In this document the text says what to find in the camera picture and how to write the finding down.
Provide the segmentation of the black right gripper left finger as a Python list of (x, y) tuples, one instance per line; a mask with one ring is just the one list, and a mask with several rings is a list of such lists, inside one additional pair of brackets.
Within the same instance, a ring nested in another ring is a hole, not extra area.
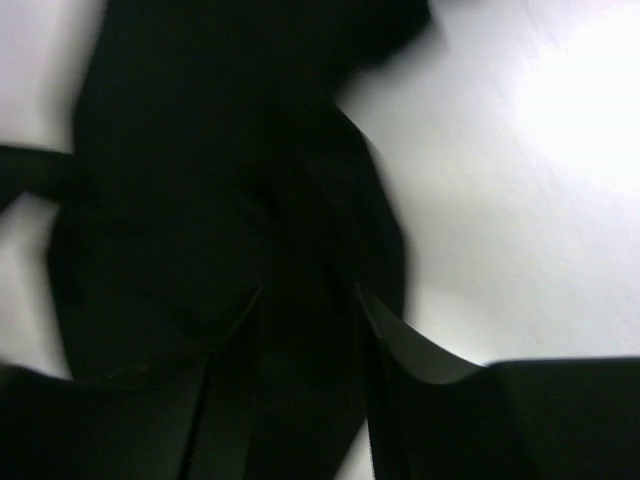
[(240, 479), (262, 357), (260, 290), (185, 352), (109, 378), (1, 367), (5, 479)]

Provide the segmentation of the black tank top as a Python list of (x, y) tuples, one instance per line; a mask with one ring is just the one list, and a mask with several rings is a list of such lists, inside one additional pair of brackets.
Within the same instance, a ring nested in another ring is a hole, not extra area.
[(432, 21), (424, 1), (108, 1), (68, 154), (5, 146), (1, 201), (55, 201), (71, 375), (151, 367), (252, 288), (265, 354), (248, 479), (332, 479), (365, 420), (357, 283), (396, 315), (406, 241), (339, 95)]

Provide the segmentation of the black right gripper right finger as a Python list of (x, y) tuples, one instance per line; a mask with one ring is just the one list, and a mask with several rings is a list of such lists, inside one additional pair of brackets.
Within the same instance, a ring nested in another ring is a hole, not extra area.
[(639, 362), (518, 360), (480, 366), (356, 290), (378, 479), (635, 479)]

